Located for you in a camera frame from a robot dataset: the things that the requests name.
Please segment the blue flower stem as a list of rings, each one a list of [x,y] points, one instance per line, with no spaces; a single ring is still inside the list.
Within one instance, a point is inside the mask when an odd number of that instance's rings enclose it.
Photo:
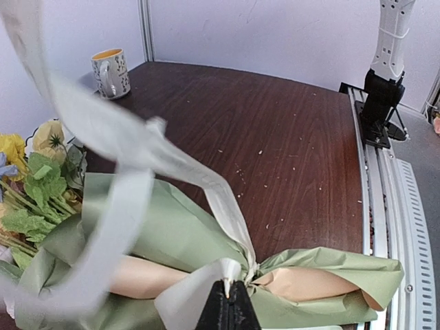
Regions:
[[[14,164],[8,164],[7,156],[5,153],[0,152],[0,177],[1,181],[16,179],[19,175],[19,169]]]

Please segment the green and pink wrapping paper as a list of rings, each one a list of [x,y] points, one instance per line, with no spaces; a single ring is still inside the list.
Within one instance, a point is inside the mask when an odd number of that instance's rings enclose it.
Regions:
[[[81,216],[52,231],[25,270],[7,263],[3,270],[34,294],[48,294],[83,251],[112,179],[88,174]],[[212,269],[210,280],[219,280],[225,262],[240,280],[250,270],[242,247],[212,215],[172,184],[156,180],[138,240],[99,309],[65,320],[33,313],[11,298],[4,303],[21,329],[189,329],[196,320],[187,311],[200,312],[210,289],[197,279]],[[397,260],[316,247],[267,258],[246,289],[265,329],[339,327],[376,319],[403,277]]]

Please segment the cream yellow rose stem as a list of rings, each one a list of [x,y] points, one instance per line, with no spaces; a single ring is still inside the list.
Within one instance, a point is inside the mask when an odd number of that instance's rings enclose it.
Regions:
[[[61,122],[49,120],[35,131],[32,150],[59,163],[61,175],[67,182],[63,197],[72,208],[80,209],[87,170],[85,148],[74,139],[67,142]]]

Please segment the white patterned mug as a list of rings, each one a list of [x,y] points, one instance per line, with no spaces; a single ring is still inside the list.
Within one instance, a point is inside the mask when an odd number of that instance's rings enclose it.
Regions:
[[[109,49],[91,57],[93,77],[100,96],[115,100],[131,91],[127,62],[123,49]]]

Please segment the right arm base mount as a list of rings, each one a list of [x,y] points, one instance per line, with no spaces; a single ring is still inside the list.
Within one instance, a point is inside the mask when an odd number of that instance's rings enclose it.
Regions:
[[[402,121],[396,107],[393,107],[383,124],[368,124],[363,118],[364,103],[356,100],[354,103],[358,122],[360,124],[362,141],[379,149],[389,149],[391,140],[404,142],[409,139],[408,129]]]

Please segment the bright yellow flower stem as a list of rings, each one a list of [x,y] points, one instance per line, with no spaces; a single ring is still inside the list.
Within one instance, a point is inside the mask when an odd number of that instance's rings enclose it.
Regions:
[[[14,134],[1,134],[1,152],[6,156],[7,165],[15,165],[18,168],[18,174],[10,179],[14,182],[21,181],[28,173],[25,161],[25,141],[23,138]]]

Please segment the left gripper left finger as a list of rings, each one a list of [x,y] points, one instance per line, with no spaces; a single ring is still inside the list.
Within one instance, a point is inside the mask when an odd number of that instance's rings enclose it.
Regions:
[[[226,330],[229,327],[229,302],[224,282],[214,282],[203,307],[196,330]]]

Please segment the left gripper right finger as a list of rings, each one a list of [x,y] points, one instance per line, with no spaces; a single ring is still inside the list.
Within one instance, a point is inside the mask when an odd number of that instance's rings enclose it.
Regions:
[[[262,329],[242,281],[233,282],[229,291],[228,328],[231,330]]]

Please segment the white printed ribbon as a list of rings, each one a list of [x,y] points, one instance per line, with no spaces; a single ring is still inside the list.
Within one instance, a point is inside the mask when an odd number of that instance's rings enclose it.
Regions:
[[[95,153],[116,164],[106,210],[68,277],[44,298],[2,277],[1,294],[36,314],[73,318],[95,311],[120,259],[137,240],[155,174],[203,189],[222,230],[245,250],[248,276],[253,277],[255,251],[227,181],[171,144],[162,133],[162,119],[145,122],[51,72],[45,62],[39,1],[2,1],[1,20],[25,71],[63,124]]]

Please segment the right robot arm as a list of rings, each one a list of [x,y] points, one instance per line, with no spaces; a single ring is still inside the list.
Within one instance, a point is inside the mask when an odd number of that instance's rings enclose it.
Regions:
[[[383,123],[403,97],[404,48],[415,2],[380,1],[377,47],[364,81],[368,94],[362,115],[368,123]]]

